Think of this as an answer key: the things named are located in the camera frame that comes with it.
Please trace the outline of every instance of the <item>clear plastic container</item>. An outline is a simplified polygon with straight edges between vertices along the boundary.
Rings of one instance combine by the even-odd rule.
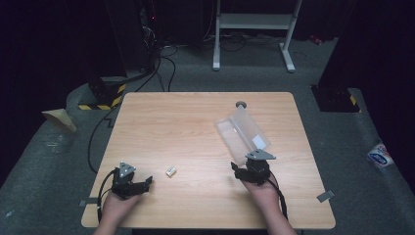
[[[239,106],[229,118],[219,120],[216,128],[236,165],[246,162],[246,154],[264,150],[271,144],[243,106]]]

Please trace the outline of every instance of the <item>metal rack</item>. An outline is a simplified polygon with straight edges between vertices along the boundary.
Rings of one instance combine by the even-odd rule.
[[[280,49],[283,54],[288,72],[294,72],[296,69],[288,51],[288,47],[290,45],[297,18],[299,16],[301,2],[302,0],[297,0],[296,7],[294,8],[294,12],[292,14],[225,14],[220,13],[220,0],[217,0],[213,70],[220,70],[220,30],[222,28],[249,28],[287,30],[286,40],[285,42],[280,43]]]

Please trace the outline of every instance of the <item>table top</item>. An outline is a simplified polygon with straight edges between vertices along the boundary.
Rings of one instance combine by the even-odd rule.
[[[305,135],[294,97],[286,92],[174,92],[125,95],[90,197],[120,162],[137,167],[133,182],[153,175],[150,192],[121,226],[131,228],[265,228],[248,190],[235,178],[233,158],[215,123],[229,118],[236,102],[271,145],[268,161],[283,192],[289,221],[297,229],[336,224]],[[170,178],[165,172],[174,166]],[[105,189],[111,187],[107,181]],[[98,225],[87,205],[82,225]]]

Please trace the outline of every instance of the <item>white label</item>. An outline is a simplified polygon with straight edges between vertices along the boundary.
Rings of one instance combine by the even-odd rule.
[[[263,150],[266,147],[265,142],[263,142],[262,138],[259,135],[257,135],[253,139],[253,141],[254,141],[254,144],[256,145],[257,149]]]

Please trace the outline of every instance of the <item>human hand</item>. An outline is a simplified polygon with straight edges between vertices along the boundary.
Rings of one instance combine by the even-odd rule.
[[[276,186],[278,186],[274,174],[271,174],[269,180],[273,182]],[[265,181],[265,183],[257,185],[255,183],[250,183],[243,180],[241,180],[241,182],[251,193],[251,196],[255,204],[259,207],[259,209],[262,212],[266,210],[280,210],[279,196],[275,188],[271,185],[271,183]]]
[[[141,195],[135,195],[127,200],[122,200],[116,194],[110,192],[103,206],[103,215],[94,234],[115,234],[116,229],[140,201]]]
[[[271,173],[268,180],[278,187],[278,182],[274,174]],[[243,180],[241,182],[251,193],[254,203],[261,211],[269,235],[297,235],[296,231],[282,214],[278,193],[270,182],[265,181],[261,185]]]

